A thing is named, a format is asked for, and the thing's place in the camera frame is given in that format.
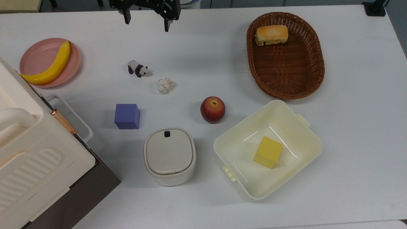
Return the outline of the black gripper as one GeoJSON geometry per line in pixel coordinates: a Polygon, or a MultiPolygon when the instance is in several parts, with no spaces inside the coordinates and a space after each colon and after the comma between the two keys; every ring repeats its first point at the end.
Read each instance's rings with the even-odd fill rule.
{"type": "Polygon", "coordinates": [[[130,24],[131,21],[129,10],[131,6],[153,9],[164,19],[165,32],[169,31],[172,20],[179,20],[181,13],[179,0],[110,0],[109,5],[123,14],[126,24],[130,24]]]}

